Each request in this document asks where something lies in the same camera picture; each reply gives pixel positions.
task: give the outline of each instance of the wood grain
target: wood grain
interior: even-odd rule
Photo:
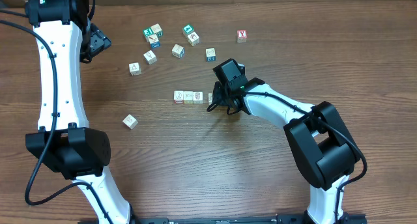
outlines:
[[[1,19],[28,25],[23,18]],[[417,222],[417,4],[412,1],[98,7],[94,23],[113,45],[81,66],[92,128],[111,141],[111,172],[141,217],[265,216],[303,212],[309,186],[282,131],[225,109],[206,113],[212,68],[233,57],[248,78],[303,102],[333,103],[369,164],[347,188],[344,210],[370,223]],[[164,30],[158,61],[145,64],[141,30]],[[181,33],[191,23],[201,43]],[[248,41],[236,43],[236,30]],[[94,218],[73,189],[29,207],[23,193],[36,163],[24,135],[36,130],[40,69],[34,38],[0,26],[0,223],[75,223]],[[183,59],[172,56],[175,44]],[[217,61],[205,62],[216,48]],[[139,62],[140,76],[128,64]],[[203,91],[202,105],[173,104],[174,90]],[[122,120],[132,114],[134,130]],[[362,169],[358,164],[355,174]],[[69,181],[41,168],[31,198]]]

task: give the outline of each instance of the wooden table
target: wooden table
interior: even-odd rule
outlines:
[[[1,19],[29,24],[23,18]],[[309,184],[283,131],[225,108],[207,113],[212,68],[233,57],[248,78],[297,100],[333,103],[366,155],[369,172],[347,187],[343,208],[370,223],[417,222],[417,4],[414,1],[98,7],[93,22],[112,47],[81,66],[90,127],[107,132],[110,169],[141,217],[244,217],[301,213]],[[158,61],[142,29],[164,30]],[[191,23],[201,43],[181,33]],[[236,43],[246,29],[248,41]],[[36,132],[40,68],[33,37],[0,25],[0,223],[75,223],[95,214],[72,189],[42,206],[23,193],[36,158],[24,135]],[[172,56],[175,44],[183,59]],[[216,48],[217,61],[205,61]],[[131,76],[129,63],[143,74]],[[178,105],[173,91],[203,91],[205,103]],[[122,120],[139,120],[133,130]],[[356,164],[354,175],[362,170]],[[69,184],[42,167],[39,200]]]

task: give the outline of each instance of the wooden cube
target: wooden cube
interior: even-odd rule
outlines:
[[[151,44],[151,48],[157,48],[158,46],[161,46],[158,36],[150,35],[148,36],[148,39],[149,39],[149,43]]]
[[[147,42],[149,42],[148,36],[153,35],[153,34],[154,34],[154,31],[152,31],[151,28],[146,28],[143,30],[143,36],[145,36],[145,39]]]
[[[146,59],[146,62],[148,64],[153,64],[157,61],[155,54],[152,51],[148,51],[145,54],[143,54],[143,56]]]
[[[193,93],[193,104],[202,104],[203,103],[203,93],[194,92]]]
[[[174,48],[172,49],[172,55],[181,59],[184,55],[184,48],[178,44],[175,44]]]
[[[243,43],[246,42],[246,39],[248,38],[248,35],[246,34],[246,31],[237,31],[237,43]]]
[[[213,93],[208,94],[208,104],[213,104]]]
[[[194,28],[188,24],[182,28],[182,33],[184,36],[188,36],[190,33],[194,32]]]
[[[137,120],[129,114],[124,120],[123,123],[125,123],[131,130],[135,128],[137,125]]]
[[[152,25],[151,26],[152,32],[156,34],[156,36],[162,36],[164,33],[162,32],[162,28],[159,26],[159,24]]]
[[[174,91],[174,103],[176,104],[184,103],[184,91]]]
[[[184,91],[184,104],[192,104],[193,103],[193,92],[192,91]]]
[[[195,32],[190,33],[188,36],[188,42],[191,44],[191,46],[195,46],[200,42],[200,37]]]
[[[130,74],[133,75],[139,75],[141,73],[141,67],[139,65],[139,63],[132,63],[129,64],[129,71]]]
[[[214,48],[206,49],[206,58],[208,62],[216,60],[216,51]]]

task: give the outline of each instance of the cable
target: cable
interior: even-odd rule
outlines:
[[[93,0],[93,5],[91,7],[91,11],[90,11],[90,14],[89,14],[90,21],[93,19],[95,10],[96,10],[96,0]]]
[[[334,210],[334,217],[335,217],[334,220],[335,220],[335,224],[339,223],[338,208],[339,208],[340,193],[342,192],[342,189],[346,185],[351,184],[353,182],[356,182],[357,180],[360,180],[361,178],[363,178],[365,176],[366,172],[367,172],[367,162],[366,162],[366,158],[365,158],[364,154],[362,153],[362,151],[350,139],[348,139],[345,135],[343,135],[337,129],[333,128],[331,125],[327,124],[325,121],[321,120],[320,118],[316,117],[315,115],[313,115],[311,113],[308,113],[307,111],[304,111],[304,110],[300,109],[296,105],[290,104],[288,101],[284,100],[283,98],[281,98],[279,96],[276,96],[275,94],[270,94],[270,93],[267,93],[267,92],[243,92],[242,94],[239,94],[239,95],[230,96],[230,98],[234,98],[234,97],[237,97],[237,96],[244,97],[248,94],[250,94],[250,95],[261,95],[261,96],[267,96],[267,97],[274,98],[274,99],[280,101],[281,103],[287,105],[288,107],[294,109],[295,111],[297,111],[299,113],[302,113],[302,114],[305,114],[305,115],[310,115],[310,117],[312,119],[314,119],[319,124],[324,126],[328,131],[331,131],[331,132],[339,135],[340,137],[342,137],[346,141],[346,143],[350,146],[350,148],[355,150],[359,154],[359,157],[362,160],[362,163],[364,164],[364,168],[362,169],[362,172],[358,176],[356,176],[354,178],[351,178],[350,180],[340,184],[339,187],[337,188],[336,203],[335,203],[335,210]],[[221,100],[222,99],[219,99],[216,102],[213,102],[212,104],[210,104],[209,107],[207,108],[207,111],[210,112],[210,111],[214,110],[218,106],[218,104],[221,102]]]
[[[0,12],[5,13],[5,14],[14,15],[14,16],[21,16],[21,17],[27,18],[27,16],[25,14],[19,13],[19,12],[13,12],[13,11],[4,10],[4,9],[0,9]]]
[[[66,190],[73,188],[74,186],[78,186],[78,185],[84,185],[87,187],[87,189],[91,190],[91,193],[94,195],[101,211],[104,214],[104,217],[109,221],[110,224],[113,224],[113,222],[110,220],[110,217],[108,215],[108,213],[106,212],[106,210],[103,207],[103,204],[100,201],[100,198],[98,197],[97,193],[95,192],[95,190],[93,189],[93,187],[87,183],[87,182],[75,182],[73,184],[70,184],[66,187],[64,187],[63,189],[60,189],[59,191],[55,192],[54,194],[50,195],[49,197],[46,197],[45,199],[41,200],[41,201],[31,201],[29,198],[29,194],[31,192],[31,188],[33,185],[33,182],[35,181],[35,177],[36,174],[39,171],[40,166],[42,165],[42,162],[44,160],[44,157],[46,155],[46,152],[48,151],[50,145],[51,145],[51,141],[53,138],[53,135],[55,133],[55,128],[57,125],[57,117],[58,117],[58,78],[57,78],[57,67],[55,64],[55,55],[52,53],[51,48],[49,47],[48,43],[45,42],[45,40],[39,36],[38,34],[36,34],[35,32],[33,32],[32,30],[23,27],[21,25],[9,22],[9,21],[5,21],[5,20],[0,20],[0,23],[4,24],[4,25],[9,25],[11,27],[20,29],[22,31],[25,31],[31,35],[33,35],[35,38],[37,38],[46,48],[46,51],[48,52],[48,55],[50,56],[51,59],[51,65],[52,65],[52,76],[53,76],[53,111],[52,111],[52,125],[51,125],[51,131],[50,131],[50,135],[48,137],[48,140],[46,141],[46,145],[44,150],[42,151],[41,155],[39,156],[38,162],[35,165],[35,168],[33,169],[32,175],[27,183],[27,187],[25,190],[25,201],[27,204],[29,205],[40,205],[40,204],[44,204],[50,200],[52,200],[53,198],[55,198],[56,196],[62,194],[63,192],[65,192]]]

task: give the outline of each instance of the red side of block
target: red side of block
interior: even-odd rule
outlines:
[[[237,31],[237,36],[239,38],[247,38],[248,37],[248,34],[247,34],[246,31],[241,30],[241,31]]]

